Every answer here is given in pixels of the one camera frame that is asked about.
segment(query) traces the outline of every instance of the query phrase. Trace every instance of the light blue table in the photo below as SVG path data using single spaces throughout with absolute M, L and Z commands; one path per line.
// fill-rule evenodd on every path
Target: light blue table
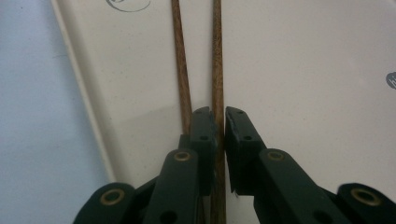
M 0 1 L 0 223 L 71 223 L 107 182 L 50 0 Z

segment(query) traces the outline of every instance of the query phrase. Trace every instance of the brown wooden rod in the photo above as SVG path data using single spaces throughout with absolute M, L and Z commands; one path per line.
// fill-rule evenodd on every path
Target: brown wooden rod
M 225 224 L 225 161 L 224 161 L 224 95 L 221 37 L 221 0 L 213 1 L 212 46 L 212 110 L 218 126 L 218 152 L 216 155 L 216 185 L 210 200 L 210 223 Z
M 180 5 L 178 0 L 172 0 L 172 15 L 175 34 L 178 95 L 180 99 L 181 123 L 183 133 L 190 133 L 191 98 L 189 77 L 187 74 L 186 53 L 184 50 L 183 29 L 181 26 Z

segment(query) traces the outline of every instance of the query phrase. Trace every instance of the white surface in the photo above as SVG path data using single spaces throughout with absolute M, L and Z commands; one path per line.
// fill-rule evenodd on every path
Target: white surface
M 0 223 L 71 223 L 107 182 L 50 1 L 0 1 Z
M 211 104 L 211 2 L 180 3 L 194 109 Z M 138 187 L 181 132 L 170 2 L 53 4 L 109 176 Z M 395 5 L 223 1 L 225 104 L 332 192 L 360 182 L 396 199 Z M 258 222 L 250 199 L 227 205 L 229 223 Z

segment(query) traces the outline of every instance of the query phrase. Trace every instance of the curved black line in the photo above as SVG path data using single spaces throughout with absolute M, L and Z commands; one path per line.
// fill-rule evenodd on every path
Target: curved black line
M 126 11 L 126 10 L 122 10 L 122 9 L 119 9 L 119 8 L 115 7 L 115 6 L 111 3 L 111 0 L 106 0 L 106 2 L 108 3 L 109 6 L 111 6 L 112 8 L 114 8 L 114 9 L 116 9 L 116 10 L 118 10 L 118 11 L 121 11 L 121 12 L 138 12 L 138 11 L 141 11 L 141 10 L 146 9 L 146 8 L 149 6 L 149 4 L 151 3 L 151 1 L 149 1 L 148 4 L 147 4 L 145 7 L 140 8 L 140 9 L 135 10 L 135 11 Z

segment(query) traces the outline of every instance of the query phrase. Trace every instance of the thin wooden stick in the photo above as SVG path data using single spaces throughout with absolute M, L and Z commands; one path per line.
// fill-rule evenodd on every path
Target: thin wooden stick
M 221 0 L 213 1 L 212 110 L 218 126 L 219 149 L 216 156 L 216 185 L 210 201 L 210 223 L 226 223 L 224 161 L 224 96 L 222 70 Z
M 189 77 L 187 75 L 186 53 L 184 51 L 183 29 L 181 26 L 180 6 L 178 0 L 172 0 L 172 15 L 175 33 L 178 95 L 180 98 L 181 123 L 183 133 L 190 133 L 191 98 Z

